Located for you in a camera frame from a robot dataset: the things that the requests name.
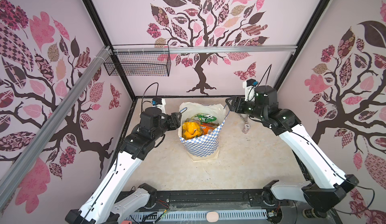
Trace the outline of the beige oval sticker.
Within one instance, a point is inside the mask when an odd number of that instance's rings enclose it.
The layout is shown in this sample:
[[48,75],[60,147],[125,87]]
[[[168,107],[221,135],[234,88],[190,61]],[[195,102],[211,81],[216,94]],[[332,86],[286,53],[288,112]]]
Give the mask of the beige oval sticker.
[[220,216],[217,212],[215,211],[212,211],[212,212],[208,212],[206,214],[206,220],[209,222],[209,223],[215,223],[219,220]]

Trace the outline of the aluminium rail back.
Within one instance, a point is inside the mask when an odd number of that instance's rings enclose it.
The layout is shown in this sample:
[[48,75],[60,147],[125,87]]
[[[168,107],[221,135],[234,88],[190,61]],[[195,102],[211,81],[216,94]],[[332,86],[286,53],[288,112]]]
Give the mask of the aluminium rail back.
[[137,47],[117,48],[115,53],[159,53],[159,54],[191,54],[191,53],[239,53],[239,52],[295,52],[296,45],[261,45],[261,46],[222,46],[222,47]]

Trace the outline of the aluminium rail left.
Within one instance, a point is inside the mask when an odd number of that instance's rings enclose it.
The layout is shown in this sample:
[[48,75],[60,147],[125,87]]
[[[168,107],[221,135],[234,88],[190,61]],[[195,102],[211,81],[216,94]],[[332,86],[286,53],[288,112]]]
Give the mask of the aluminium rail left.
[[55,134],[81,93],[87,87],[94,74],[112,53],[110,46],[103,47],[94,57],[91,65],[83,72],[82,77],[75,83],[63,101],[59,104],[53,115],[47,120],[43,127],[36,133],[32,142],[22,152],[1,180],[1,208],[7,204],[12,194],[18,188],[44,147]]

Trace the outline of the green snack bag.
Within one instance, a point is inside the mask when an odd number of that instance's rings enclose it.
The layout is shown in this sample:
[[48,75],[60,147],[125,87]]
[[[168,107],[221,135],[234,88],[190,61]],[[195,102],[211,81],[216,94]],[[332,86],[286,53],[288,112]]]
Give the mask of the green snack bag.
[[217,118],[211,114],[199,113],[193,117],[195,120],[200,121],[201,123],[213,123]]

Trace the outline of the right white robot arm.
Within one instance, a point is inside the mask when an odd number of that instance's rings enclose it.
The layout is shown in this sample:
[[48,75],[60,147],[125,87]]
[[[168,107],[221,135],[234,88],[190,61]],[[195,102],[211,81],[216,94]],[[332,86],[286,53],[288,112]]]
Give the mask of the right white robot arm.
[[299,183],[271,181],[263,188],[262,194],[268,205],[278,200],[293,200],[308,203],[314,210],[326,213],[357,187],[359,180],[353,174],[345,174],[327,157],[299,118],[291,110],[279,108],[274,88],[257,86],[245,93],[245,97],[226,99],[230,111],[248,115],[273,131],[292,149],[311,175],[310,181]]

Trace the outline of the yellow snack bag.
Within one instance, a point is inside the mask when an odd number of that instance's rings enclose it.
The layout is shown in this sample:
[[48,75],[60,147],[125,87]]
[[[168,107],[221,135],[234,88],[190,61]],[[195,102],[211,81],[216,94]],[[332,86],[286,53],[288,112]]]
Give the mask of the yellow snack bag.
[[196,122],[185,122],[183,123],[182,128],[182,137],[185,140],[190,140],[203,135],[201,126]]

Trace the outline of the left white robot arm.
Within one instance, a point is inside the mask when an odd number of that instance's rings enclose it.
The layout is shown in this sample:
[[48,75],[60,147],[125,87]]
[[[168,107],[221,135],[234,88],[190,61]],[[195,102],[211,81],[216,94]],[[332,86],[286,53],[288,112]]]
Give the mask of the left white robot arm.
[[183,108],[169,115],[157,107],[148,107],[140,114],[140,123],[124,139],[117,158],[96,191],[78,210],[65,217],[69,224],[120,224],[140,208],[155,205],[156,189],[140,185],[133,193],[119,200],[123,187],[148,153],[158,146],[167,131],[181,126]]

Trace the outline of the orange snack bag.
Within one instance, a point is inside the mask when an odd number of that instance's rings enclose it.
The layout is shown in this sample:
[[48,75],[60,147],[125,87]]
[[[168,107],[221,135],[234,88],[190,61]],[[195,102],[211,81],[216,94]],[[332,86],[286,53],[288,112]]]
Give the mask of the orange snack bag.
[[206,135],[213,132],[219,125],[216,123],[210,122],[210,123],[200,123],[199,126],[203,131],[203,135]]

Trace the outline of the metal kitchen tongs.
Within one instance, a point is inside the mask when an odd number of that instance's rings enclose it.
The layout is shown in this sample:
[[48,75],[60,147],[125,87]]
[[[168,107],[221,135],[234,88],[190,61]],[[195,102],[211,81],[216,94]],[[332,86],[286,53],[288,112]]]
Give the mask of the metal kitchen tongs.
[[244,127],[242,129],[242,133],[247,134],[250,130],[250,124],[248,122],[248,117],[247,117],[247,115],[244,115],[244,114],[239,114],[239,116],[242,119],[242,121],[244,122]]

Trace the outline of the aluminium rail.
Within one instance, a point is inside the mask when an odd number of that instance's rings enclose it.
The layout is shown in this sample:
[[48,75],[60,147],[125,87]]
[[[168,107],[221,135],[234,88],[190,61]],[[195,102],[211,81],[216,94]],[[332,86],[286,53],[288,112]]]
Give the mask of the aluminium rail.
[[261,46],[222,46],[222,47],[137,47],[117,48],[115,53],[159,53],[159,54],[191,54],[191,53],[239,53],[239,52],[295,52],[296,45],[261,45]]
[[94,74],[112,53],[110,46],[103,47],[94,57],[91,65],[83,72],[82,77],[75,83],[63,101],[59,104],[53,115],[47,120],[43,127],[36,133],[32,142],[22,152],[1,180],[1,208],[7,204],[12,194],[18,188],[44,147],[55,134],[81,93],[87,87]]

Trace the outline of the blue checkered paper bag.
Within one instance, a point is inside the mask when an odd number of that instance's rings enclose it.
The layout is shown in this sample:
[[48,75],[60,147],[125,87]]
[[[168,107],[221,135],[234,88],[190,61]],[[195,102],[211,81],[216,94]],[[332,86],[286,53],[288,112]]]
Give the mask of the blue checkered paper bag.
[[[180,110],[184,107],[187,107],[188,109],[182,113],[181,126],[178,129],[178,135],[191,160],[194,162],[199,162],[216,159],[220,149],[220,132],[228,115],[225,107],[221,104],[200,104],[194,102],[182,103],[180,105]],[[196,114],[199,113],[211,114],[215,116],[217,120],[214,123],[218,124],[219,126],[210,134],[202,135],[190,140],[185,140],[182,137],[183,123],[196,122],[200,124],[200,121],[193,118]]]

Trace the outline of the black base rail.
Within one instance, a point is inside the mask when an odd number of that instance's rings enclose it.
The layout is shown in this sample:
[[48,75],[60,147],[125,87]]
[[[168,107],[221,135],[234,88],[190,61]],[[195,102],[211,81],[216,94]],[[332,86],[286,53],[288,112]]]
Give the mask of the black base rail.
[[295,192],[285,190],[279,193],[279,186],[267,185],[263,189],[234,189],[234,190],[173,190],[150,192],[149,200],[144,205],[134,206],[137,210],[151,211],[168,209],[171,206],[225,203],[249,203],[251,207],[276,207],[285,200],[302,201],[308,203],[316,211],[326,213],[334,207],[327,189],[316,189],[307,186],[300,190],[300,196]]

